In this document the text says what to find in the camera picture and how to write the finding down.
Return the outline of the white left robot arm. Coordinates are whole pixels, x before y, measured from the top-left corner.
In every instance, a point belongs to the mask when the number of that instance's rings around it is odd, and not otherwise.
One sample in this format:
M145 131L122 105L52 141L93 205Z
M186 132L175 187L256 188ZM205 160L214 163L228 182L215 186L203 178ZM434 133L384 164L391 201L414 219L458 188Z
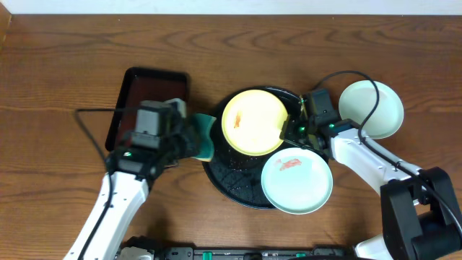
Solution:
M200 137L188 118L139 115L103 157L98 198L66 259L114 259L134 215L154 182L183 158L199 154Z

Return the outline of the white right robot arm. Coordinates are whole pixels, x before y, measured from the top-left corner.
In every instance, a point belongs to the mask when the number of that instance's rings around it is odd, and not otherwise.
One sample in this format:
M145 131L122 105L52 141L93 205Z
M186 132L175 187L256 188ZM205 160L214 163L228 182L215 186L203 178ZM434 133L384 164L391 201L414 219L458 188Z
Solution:
M460 251L461 210L443 169L425 170L401 160L359 124L338 116L290 116L281 138L347 166L380 195L383 233L358 244L358 257L438 259Z

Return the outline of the mint plate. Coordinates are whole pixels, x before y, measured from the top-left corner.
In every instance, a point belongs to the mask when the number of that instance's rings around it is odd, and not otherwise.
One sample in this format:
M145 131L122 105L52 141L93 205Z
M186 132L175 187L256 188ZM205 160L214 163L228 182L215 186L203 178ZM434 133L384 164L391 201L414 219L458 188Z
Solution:
M404 121L404 106L400 97L386 84L375 81L379 91L379 103L364 130L373 139L384 139L395 134ZM352 119L361 124L376 104L376 90L369 80L348 86L339 98L342 119Z
M277 209L292 215L305 215L328 201L333 190L333 176L320 155L306 149L287 148L266 161L261 187Z

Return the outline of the yellow plastic plate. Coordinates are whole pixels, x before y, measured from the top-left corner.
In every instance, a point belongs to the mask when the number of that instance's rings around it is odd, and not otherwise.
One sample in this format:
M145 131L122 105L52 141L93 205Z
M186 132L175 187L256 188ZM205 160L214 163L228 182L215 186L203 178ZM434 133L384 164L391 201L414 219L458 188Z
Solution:
M221 127L227 143L241 154L262 156L281 144L288 116L283 102L265 90L246 90L225 106Z

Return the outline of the green yellow sponge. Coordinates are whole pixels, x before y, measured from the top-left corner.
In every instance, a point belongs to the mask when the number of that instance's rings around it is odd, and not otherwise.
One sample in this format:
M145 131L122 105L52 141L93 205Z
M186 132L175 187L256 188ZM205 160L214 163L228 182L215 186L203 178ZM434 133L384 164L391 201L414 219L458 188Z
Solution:
M214 156L214 143L210 133L216 118L203 113L195 113L191 116L191 120L199 137L199 153L194 158L202 162L210 162Z

